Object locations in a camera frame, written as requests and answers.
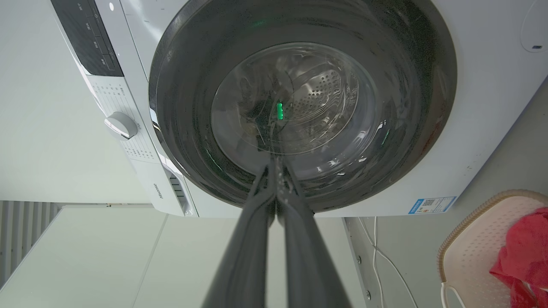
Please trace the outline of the black washing machine display panel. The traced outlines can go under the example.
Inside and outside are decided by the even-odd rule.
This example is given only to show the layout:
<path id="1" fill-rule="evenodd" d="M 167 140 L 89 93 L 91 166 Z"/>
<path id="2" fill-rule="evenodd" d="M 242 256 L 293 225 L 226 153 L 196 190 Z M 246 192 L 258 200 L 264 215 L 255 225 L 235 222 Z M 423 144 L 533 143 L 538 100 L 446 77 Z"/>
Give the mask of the black washing machine display panel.
<path id="1" fill-rule="evenodd" d="M 122 77 L 95 0 L 50 0 L 78 60 L 88 73 Z"/>

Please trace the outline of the grey ribbed radiator panel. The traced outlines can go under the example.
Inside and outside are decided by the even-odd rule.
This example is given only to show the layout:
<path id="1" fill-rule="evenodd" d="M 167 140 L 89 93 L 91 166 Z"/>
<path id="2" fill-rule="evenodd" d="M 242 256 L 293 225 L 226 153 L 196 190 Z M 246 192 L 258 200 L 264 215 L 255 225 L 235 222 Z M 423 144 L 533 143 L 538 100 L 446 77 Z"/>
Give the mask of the grey ribbed radiator panel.
<path id="1" fill-rule="evenodd" d="M 48 202 L 0 201 L 0 289 L 61 208 Z"/>

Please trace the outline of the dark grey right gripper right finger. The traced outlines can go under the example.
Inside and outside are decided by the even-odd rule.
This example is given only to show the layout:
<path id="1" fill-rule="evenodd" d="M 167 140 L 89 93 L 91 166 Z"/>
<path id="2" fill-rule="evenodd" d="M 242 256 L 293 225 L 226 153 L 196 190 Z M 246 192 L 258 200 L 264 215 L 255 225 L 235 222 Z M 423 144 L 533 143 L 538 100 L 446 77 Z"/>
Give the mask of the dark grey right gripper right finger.
<path id="1" fill-rule="evenodd" d="M 277 214 L 285 229 L 288 308 L 352 308 L 294 170 L 274 157 Z"/>

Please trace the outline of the round dark washing machine door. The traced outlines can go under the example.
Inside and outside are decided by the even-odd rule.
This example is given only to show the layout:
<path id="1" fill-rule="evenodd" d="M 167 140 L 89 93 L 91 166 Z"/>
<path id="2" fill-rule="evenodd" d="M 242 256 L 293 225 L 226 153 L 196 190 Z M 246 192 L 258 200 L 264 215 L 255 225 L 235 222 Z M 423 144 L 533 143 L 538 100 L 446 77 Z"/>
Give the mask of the round dark washing machine door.
<path id="1" fill-rule="evenodd" d="M 202 204 L 241 208 L 278 156 L 326 212 L 426 156 L 457 72 L 432 0 L 190 0 L 159 41 L 149 105 Z"/>

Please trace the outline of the cream perforated laundry basket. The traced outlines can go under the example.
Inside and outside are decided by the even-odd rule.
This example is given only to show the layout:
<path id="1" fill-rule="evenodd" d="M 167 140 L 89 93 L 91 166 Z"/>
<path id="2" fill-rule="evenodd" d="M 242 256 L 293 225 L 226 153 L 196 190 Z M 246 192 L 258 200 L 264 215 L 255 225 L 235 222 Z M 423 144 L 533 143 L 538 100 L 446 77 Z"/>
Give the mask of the cream perforated laundry basket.
<path id="1" fill-rule="evenodd" d="M 510 308 L 509 288 L 489 271 L 506 242 L 509 228 L 546 205 L 546 195 L 507 190 L 464 218 L 437 255 L 443 308 Z"/>

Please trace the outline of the red garment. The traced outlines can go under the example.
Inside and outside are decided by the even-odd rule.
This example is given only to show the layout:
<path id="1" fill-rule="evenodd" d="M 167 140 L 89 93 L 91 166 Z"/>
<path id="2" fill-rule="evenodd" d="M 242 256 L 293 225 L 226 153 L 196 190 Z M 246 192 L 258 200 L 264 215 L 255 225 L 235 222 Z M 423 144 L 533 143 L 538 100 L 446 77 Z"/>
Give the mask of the red garment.
<path id="1" fill-rule="evenodd" d="M 490 273 L 509 288 L 511 308 L 548 308 L 548 207 L 509 228 Z"/>

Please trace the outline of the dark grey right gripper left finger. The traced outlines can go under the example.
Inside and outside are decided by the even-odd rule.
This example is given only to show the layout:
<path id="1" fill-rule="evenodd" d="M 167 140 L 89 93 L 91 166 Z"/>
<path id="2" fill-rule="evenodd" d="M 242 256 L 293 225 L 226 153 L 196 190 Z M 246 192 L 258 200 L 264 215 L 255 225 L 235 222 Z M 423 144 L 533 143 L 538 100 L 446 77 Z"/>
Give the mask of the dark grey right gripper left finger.
<path id="1" fill-rule="evenodd" d="M 202 308 L 265 308 L 275 179 L 271 159 L 254 180 Z"/>

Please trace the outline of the silver washing machine dial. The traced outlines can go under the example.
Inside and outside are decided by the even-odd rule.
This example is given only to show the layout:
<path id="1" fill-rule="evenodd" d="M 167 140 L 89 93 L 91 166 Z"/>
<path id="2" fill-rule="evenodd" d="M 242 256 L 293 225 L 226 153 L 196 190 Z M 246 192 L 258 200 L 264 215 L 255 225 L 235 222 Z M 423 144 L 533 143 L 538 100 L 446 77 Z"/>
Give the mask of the silver washing machine dial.
<path id="1" fill-rule="evenodd" d="M 108 131 L 119 141 L 125 142 L 138 133 L 136 123 L 125 113 L 115 112 L 104 119 Z"/>

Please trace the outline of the blue energy label sticker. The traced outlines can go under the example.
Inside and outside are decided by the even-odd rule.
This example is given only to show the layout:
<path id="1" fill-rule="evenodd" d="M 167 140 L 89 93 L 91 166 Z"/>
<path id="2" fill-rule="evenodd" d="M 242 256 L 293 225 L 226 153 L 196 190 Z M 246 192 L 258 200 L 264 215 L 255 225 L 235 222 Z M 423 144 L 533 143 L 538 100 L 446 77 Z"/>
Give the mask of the blue energy label sticker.
<path id="1" fill-rule="evenodd" d="M 450 209 L 456 199 L 456 196 L 418 199 L 408 214 L 444 213 Z"/>

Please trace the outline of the white front-load washing machine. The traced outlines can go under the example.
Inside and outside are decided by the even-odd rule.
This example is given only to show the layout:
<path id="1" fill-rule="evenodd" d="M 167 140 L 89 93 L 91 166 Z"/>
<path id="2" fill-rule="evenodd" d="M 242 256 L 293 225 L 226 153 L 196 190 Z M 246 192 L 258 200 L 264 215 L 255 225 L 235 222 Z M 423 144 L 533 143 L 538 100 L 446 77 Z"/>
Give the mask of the white front-load washing machine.
<path id="1" fill-rule="evenodd" d="M 122 77 L 88 73 L 51 1 L 50 7 L 104 119 L 120 112 L 136 123 L 138 133 L 119 142 L 153 208 L 186 218 L 237 218 L 243 206 L 200 202 L 203 193 L 190 188 L 164 150 L 156 134 L 157 114 L 149 105 L 154 54 L 167 27 L 189 1 L 95 0 Z M 458 70 L 453 107 L 440 136 L 391 187 L 343 208 L 311 209 L 317 216 L 408 215 L 418 199 L 458 199 L 548 77 L 548 0 L 432 2 L 450 30 Z"/>

